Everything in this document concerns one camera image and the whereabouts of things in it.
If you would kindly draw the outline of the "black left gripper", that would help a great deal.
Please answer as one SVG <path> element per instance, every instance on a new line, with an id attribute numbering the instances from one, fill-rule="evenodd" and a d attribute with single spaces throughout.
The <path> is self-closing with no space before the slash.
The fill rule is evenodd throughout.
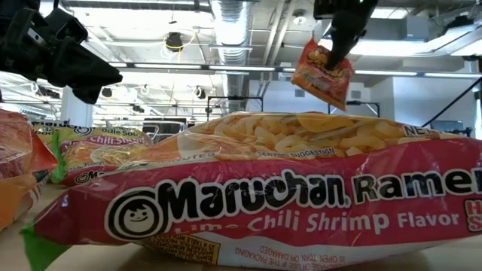
<path id="1" fill-rule="evenodd" d="M 57 40 L 53 14 L 0 14 L 0 71 L 69 86 L 74 96 L 97 103 L 102 87 L 123 77 L 115 67 L 67 37 Z"/>

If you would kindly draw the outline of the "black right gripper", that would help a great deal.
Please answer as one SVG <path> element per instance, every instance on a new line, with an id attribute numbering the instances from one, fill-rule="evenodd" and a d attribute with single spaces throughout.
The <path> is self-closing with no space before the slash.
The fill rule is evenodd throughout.
<path id="1" fill-rule="evenodd" d="M 332 48 L 326 64 L 335 69 L 364 36 L 365 27 L 379 0 L 314 0 L 315 20 L 333 19 L 331 22 Z"/>

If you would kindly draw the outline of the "red saucy noodles pack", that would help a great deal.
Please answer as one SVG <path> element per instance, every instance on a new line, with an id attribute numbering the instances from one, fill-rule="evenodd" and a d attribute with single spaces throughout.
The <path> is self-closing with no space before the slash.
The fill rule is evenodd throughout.
<path id="1" fill-rule="evenodd" d="M 0 231 L 39 201 L 56 166 L 27 116 L 0 109 Z"/>
<path id="2" fill-rule="evenodd" d="M 343 58 L 333 69 L 327 69 L 330 57 L 331 51 L 318 45 L 311 38 L 297 62 L 291 82 L 322 101 L 345 111 L 353 68 L 350 61 Z"/>

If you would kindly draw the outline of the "lime chili shrimp ramen pack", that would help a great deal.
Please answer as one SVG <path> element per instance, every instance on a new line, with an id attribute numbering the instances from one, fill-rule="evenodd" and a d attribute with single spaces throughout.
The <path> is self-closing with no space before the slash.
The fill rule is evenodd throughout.
<path id="1" fill-rule="evenodd" d="M 21 230 L 32 271 L 74 245 L 322 271 L 482 235 L 482 140 L 375 117 L 238 113 L 66 190 Z"/>
<path id="2" fill-rule="evenodd" d="M 119 126 L 86 127 L 34 121 L 33 131 L 58 161 L 54 184 L 75 186 L 115 170 L 152 145 L 144 132 Z"/>

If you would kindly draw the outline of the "grey ceiling air unit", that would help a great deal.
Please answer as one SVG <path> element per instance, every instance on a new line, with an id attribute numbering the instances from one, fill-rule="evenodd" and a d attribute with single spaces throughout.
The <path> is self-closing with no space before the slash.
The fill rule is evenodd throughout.
<path id="1" fill-rule="evenodd" d="M 365 38 L 381 41 L 428 41 L 429 21 L 425 17 L 369 19 Z"/>

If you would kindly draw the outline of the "linear ceiling light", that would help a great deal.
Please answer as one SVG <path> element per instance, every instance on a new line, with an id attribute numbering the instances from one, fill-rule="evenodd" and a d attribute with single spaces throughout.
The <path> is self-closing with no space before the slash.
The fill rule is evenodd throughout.
<path id="1" fill-rule="evenodd" d="M 234 72 L 294 72 L 295 68 L 282 66 L 242 66 L 242 65 L 206 65 L 206 64 L 166 64 L 166 63 L 134 63 L 110 62 L 115 68 L 123 69 L 174 69 L 174 70 L 213 70 Z"/>
<path id="2" fill-rule="evenodd" d="M 382 71 L 382 70 L 355 70 L 356 75 L 380 75 L 392 77 L 424 77 L 424 78 L 455 78 L 477 79 L 482 77 L 480 73 L 459 72 L 406 72 L 406 71 Z"/>

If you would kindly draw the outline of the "black office chair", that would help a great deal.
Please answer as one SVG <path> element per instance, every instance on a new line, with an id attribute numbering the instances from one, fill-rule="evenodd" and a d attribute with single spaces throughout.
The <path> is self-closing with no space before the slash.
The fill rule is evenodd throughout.
<path id="1" fill-rule="evenodd" d="M 145 118 L 142 122 L 142 131 L 157 144 L 188 128 L 185 118 Z"/>

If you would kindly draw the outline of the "black ceiling device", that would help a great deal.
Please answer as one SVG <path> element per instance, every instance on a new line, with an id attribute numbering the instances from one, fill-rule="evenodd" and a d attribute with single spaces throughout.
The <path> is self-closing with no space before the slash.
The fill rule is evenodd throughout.
<path id="1" fill-rule="evenodd" d="M 184 44 L 182 42 L 182 35 L 180 32 L 170 32 L 165 40 L 165 47 L 172 51 L 182 51 Z"/>

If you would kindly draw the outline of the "dark flat monitor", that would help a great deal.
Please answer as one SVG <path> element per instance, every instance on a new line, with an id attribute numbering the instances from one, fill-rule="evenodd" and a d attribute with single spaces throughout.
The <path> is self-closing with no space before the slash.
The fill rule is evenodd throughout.
<path id="1" fill-rule="evenodd" d="M 459 134 L 465 130 L 463 122 L 459 120 L 434 120 L 430 123 L 430 128 L 453 134 Z"/>

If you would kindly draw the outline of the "black rectangular stand frame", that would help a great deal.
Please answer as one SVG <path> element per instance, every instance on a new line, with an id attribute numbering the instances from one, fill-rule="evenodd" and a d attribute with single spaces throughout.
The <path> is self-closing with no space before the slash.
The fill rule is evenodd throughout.
<path id="1" fill-rule="evenodd" d="M 378 118 L 380 118 L 380 103 L 379 102 L 362 102 L 359 100 L 352 100 L 346 102 L 346 107 L 348 106 L 362 106 L 368 107 Z"/>
<path id="2" fill-rule="evenodd" d="M 224 116 L 238 111 L 248 111 L 250 100 L 258 101 L 259 110 L 264 110 L 264 98 L 260 96 L 208 96 L 206 120 L 209 121 L 218 114 Z"/>

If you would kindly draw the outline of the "silver ventilation duct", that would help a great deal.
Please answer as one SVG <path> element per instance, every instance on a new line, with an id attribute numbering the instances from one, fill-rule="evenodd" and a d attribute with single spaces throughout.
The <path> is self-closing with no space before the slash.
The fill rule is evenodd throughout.
<path id="1" fill-rule="evenodd" d="M 210 0 L 214 15 L 216 43 L 224 47 L 218 50 L 221 65 L 246 65 L 248 51 L 233 47 L 246 47 L 249 42 L 249 22 L 251 2 L 239 0 Z M 222 75 L 223 96 L 247 96 L 244 88 L 244 75 Z M 223 99 L 226 112 L 245 111 L 245 100 Z"/>

